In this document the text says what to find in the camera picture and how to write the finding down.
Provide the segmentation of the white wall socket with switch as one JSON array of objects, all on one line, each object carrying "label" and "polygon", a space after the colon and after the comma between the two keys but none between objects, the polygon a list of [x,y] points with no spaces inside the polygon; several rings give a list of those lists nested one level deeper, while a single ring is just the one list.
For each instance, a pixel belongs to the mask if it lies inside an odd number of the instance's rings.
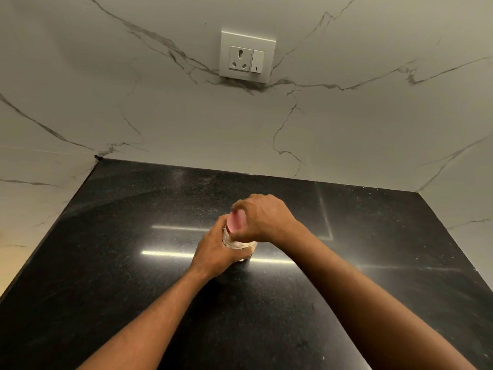
[{"label": "white wall socket with switch", "polygon": [[266,84],[276,41],[228,31],[221,32],[219,76]]}]

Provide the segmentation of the person's right forearm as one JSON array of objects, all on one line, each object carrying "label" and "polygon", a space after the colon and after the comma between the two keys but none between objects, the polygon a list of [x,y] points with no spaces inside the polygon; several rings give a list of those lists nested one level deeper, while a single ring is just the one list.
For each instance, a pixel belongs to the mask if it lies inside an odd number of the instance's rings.
[{"label": "person's right forearm", "polygon": [[396,298],[295,221],[271,243],[322,295],[373,370],[476,370]]}]

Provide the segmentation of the person's right hand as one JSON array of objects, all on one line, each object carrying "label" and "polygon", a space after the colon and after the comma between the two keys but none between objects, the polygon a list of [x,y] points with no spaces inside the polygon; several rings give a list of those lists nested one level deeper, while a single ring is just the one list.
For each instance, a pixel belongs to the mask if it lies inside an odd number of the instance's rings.
[{"label": "person's right hand", "polygon": [[283,249],[306,230],[284,201],[271,194],[251,194],[246,199],[238,200],[231,211],[239,209],[245,211],[247,224],[256,229],[257,242],[269,242]]}]

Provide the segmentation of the person's left forearm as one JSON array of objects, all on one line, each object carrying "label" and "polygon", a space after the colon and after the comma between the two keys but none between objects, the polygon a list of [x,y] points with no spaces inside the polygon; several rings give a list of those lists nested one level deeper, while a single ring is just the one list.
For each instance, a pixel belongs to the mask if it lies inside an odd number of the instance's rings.
[{"label": "person's left forearm", "polygon": [[204,269],[190,267],[77,370],[157,370],[189,305],[211,278]]}]

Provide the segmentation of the person's left hand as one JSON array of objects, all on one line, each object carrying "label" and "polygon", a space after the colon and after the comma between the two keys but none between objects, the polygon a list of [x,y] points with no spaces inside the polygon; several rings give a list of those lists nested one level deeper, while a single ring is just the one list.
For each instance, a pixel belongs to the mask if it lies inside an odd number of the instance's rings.
[{"label": "person's left hand", "polygon": [[251,248],[230,249],[223,243],[209,240],[209,231],[201,238],[187,274],[203,283],[222,274],[233,263],[246,260],[252,255]]}]

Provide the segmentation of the pink jar lid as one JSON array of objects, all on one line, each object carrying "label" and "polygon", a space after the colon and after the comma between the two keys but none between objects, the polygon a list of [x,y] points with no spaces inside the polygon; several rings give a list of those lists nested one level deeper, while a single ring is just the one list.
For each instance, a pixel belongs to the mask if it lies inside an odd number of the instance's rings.
[{"label": "pink jar lid", "polygon": [[226,231],[236,233],[241,231],[247,225],[246,213],[243,209],[233,210],[226,220]]}]

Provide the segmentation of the clear glass jar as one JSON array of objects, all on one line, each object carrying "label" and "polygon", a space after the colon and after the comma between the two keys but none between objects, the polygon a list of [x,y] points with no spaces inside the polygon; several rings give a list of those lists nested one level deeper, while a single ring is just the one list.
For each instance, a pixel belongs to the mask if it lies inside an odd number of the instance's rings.
[{"label": "clear glass jar", "polygon": [[255,251],[256,246],[258,242],[252,241],[252,242],[237,242],[237,241],[231,241],[231,233],[229,231],[229,227],[227,224],[225,224],[223,228],[223,233],[222,233],[222,243],[225,247],[230,248],[230,249],[244,249],[244,248],[251,248],[252,253]]}]

